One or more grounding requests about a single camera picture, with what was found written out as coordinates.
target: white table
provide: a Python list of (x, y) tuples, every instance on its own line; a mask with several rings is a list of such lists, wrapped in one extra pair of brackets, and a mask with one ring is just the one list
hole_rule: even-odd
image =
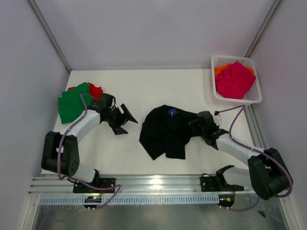
[[(72, 71), (67, 88), (83, 82), (101, 86), (104, 92), (116, 97), (117, 106), (124, 103), (139, 124), (128, 122), (128, 135), (115, 136), (107, 123), (94, 128), (80, 143), (80, 161), (101, 174), (202, 174), (215, 173), (232, 164), (247, 168), (229, 154), (217, 151), (197, 137), (186, 145), (186, 159), (169, 159), (165, 154), (152, 160), (139, 142), (142, 123), (147, 114), (163, 104), (186, 111), (224, 110), (233, 104), (219, 103), (213, 97), (210, 69), (166, 70), (79, 70)], [(229, 126), (239, 109), (223, 113), (221, 128)], [(54, 131), (63, 125), (58, 116)], [(250, 132), (242, 114), (233, 134), (252, 144)]]

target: white plastic basket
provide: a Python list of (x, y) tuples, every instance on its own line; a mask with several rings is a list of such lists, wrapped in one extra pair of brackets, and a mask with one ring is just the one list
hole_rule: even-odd
[[(236, 61), (240, 62), (245, 67), (250, 67), (254, 70), (254, 75), (256, 76), (256, 80), (249, 91), (245, 94), (243, 99), (232, 99), (232, 98), (224, 98), (216, 91), (215, 87), (215, 76), (214, 76), (214, 68), (218, 66), (223, 66), (230, 63), (235, 63)], [(252, 59), (247, 57), (236, 57), (236, 56), (225, 56), (225, 55), (214, 55), (211, 58), (211, 66), (212, 66), (212, 82), (213, 82), (213, 93), (214, 96), (223, 101), (236, 102), (241, 104), (252, 104), (259, 103), (262, 101), (262, 95), (259, 85), (259, 80), (255, 68), (255, 64)]]

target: folded green cloth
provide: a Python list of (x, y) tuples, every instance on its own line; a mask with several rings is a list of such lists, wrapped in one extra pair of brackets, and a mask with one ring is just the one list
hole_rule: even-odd
[[(62, 92), (62, 97), (58, 98), (59, 116), (63, 124), (73, 122), (84, 111), (80, 94), (90, 94), (89, 84), (84, 82), (73, 90)], [(90, 96), (84, 96), (87, 106), (94, 104)]]

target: black t-shirt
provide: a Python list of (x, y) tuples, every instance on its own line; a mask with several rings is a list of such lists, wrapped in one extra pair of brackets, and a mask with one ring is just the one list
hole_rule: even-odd
[(172, 106), (155, 108), (142, 125), (140, 143), (153, 160), (163, 153), (168, 158), (185, 159), (185, 145), (193, 137), (189, 122), (195, 119), (195, 113)]

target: gray wall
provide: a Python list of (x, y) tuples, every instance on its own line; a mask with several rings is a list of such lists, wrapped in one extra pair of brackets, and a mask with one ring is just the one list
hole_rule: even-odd
[(40, 173), (68, 73), (25, 0), (0, 1), (0, 229), (14, 230)]
[(36, 0), (77, 69), (200, 68), (243, 56), (273, 0)]
[(307, 1), (284, 1), (252, 59), (263, 101), (255, 106), (268, 144), (294, 179), (292, 199), (307, 213)]

